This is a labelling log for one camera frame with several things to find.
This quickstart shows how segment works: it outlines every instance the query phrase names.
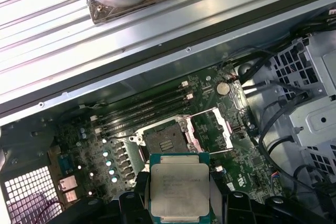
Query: gray metal panel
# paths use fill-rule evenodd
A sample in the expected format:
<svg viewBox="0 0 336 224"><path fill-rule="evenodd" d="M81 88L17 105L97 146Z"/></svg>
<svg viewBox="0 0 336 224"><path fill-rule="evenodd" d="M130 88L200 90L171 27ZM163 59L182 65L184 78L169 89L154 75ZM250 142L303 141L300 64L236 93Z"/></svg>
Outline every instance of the gray metal panel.
<svg viewBox="0 0 336 224"><path fill-rule="evenodd" d="M336 94L336 86L332 81L331 72L335 72L336 65L328 65L328 59L332 57L332 52L336 49L336 31L329 31L312 36L307 46L312 57L312 64L317 75L323 82L327 95Z"/></svg>
<svg viewBox="0 0 336 224"><path fill-rule="evenodd" d="M82 103L108 100L113 102L218 63L226 52L248 45L266 46L287 33L294 24L331 8L336 0L320 0L270 18L190 48L148 62L113 77L101 80L73 92L64 93L42 105L32 106L0 119L0 126L38 112L37 119L55 118L57 114Z"/></svg>
<svg viewBox="0 0 336 224"><path fill-rule="evenodd" d="M301 146L314 146L336 137L336 101L324 97L309 101L289 114L294 140Z"/></svg>
<svg viewBox="0 0 336 224"><path fill-rule="evenodd" d="M94 26L85 0L0 0L0 103L278 0L169 0Z"/></svg>

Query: circuit board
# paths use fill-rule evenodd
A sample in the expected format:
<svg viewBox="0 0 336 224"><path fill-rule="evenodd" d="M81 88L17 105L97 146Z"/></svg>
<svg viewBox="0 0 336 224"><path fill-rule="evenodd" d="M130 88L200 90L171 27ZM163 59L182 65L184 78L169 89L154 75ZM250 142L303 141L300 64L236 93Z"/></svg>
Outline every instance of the circuit board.
<svg viewBox="0 0 336 224"><path fill-rule="evenodd" d="M134 187L150 153L209 152L223 183L263 203L282 189L276 180L271 187L257 136L232 66L212 66L59 124L54 155L62 177L75 174L77 191L109 202Z"/></svg>

